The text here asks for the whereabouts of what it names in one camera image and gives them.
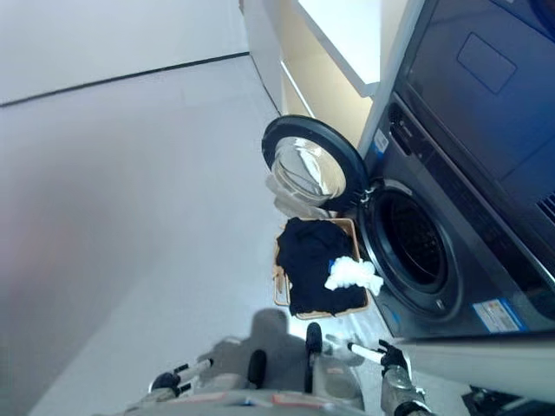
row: washing machine door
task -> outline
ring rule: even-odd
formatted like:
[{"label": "washing machine door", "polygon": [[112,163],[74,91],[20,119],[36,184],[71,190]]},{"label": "washing machine door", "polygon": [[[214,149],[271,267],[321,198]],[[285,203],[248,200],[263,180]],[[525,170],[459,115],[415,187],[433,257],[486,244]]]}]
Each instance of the washing machine door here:
[{"label": "washing machine door", "polygon": [[451,319],[460,307],[462,281],[434,207],[394,179],[376,179],[371,190],[357,222],[378,274],[416,314]]},{"label": "washing machine door", "polygon": [[358,151],[320,120],[285,115],[266,128],[262,154],[274,179],[304,204],[347,211],[369,189]]}]

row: sticker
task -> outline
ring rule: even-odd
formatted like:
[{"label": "sticker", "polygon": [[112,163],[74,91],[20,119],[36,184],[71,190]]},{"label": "sticker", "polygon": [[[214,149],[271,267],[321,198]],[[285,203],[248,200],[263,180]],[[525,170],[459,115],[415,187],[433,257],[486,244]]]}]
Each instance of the sticker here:
[{"label": "sticker", "polygon": [[375,132],[374,140],[372,140],[372,148],[374,149],[374,152],[378,153],[379,156],[382,156],[388,146],[388,138],[385,137],[382,130],[378,129],[378,131]]},{"label": "sticker", "polygon": [[526,330],[526,326],[516,316],[506,299],[492,299],[487,302],[475,303],[472,306],[489,332]]},{"label": "sticker", "polygon": [[341,367],[330,367],[326,369],[327,374],[345,374],[345,371]]},{"label": "sticker", "polygon": [[184,399],[172,400],[172,403],[205,403],[207,401],[221,401],[227,393],[205,393],[195,394],[194,396],[185,397]]},{"label": "sticker", "polygon": [[280,393],[271,396],[274,405],[314,407],[316,409],[326,406],[329,402],[316,396],[301,393]]}]

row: white wall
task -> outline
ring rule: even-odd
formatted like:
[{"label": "white wall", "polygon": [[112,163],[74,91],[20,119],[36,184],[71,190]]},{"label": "white wall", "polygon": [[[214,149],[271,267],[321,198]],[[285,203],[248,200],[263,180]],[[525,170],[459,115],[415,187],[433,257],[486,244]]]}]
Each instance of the white wall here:
[{"label": "white wall", "polygon": [[388,70],[389,57],[393,48],[393,41],[399,30],[401,19],[408,0],[388,0],[382,2],[382,38],[380,56],[380,74],[384,76]]},{"label": "white wall", "polygon": [[246,50],[238,0],[0,0],[0,103]]}]

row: white shelf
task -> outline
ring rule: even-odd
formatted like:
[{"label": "white shelf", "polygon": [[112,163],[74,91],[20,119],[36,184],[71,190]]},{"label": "white shelf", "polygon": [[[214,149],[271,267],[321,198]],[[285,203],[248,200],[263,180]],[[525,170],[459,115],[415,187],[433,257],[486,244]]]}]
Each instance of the white shelf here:
[{"label": "white shelf", "polygon": [[337,66],[362,97],[380,82],[381,0],[295,0]]}]

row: cabinet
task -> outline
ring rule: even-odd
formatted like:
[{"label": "cabinet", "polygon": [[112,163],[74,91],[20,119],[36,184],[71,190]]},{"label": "cabinet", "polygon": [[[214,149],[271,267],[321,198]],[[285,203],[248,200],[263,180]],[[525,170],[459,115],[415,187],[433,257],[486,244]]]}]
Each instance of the cabinet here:
[{"label": "cabinet", "polygon": [[252,59],[282,114],[309,115],[358,146],[372,106],[310,31],[294,0],[245,0]]}]

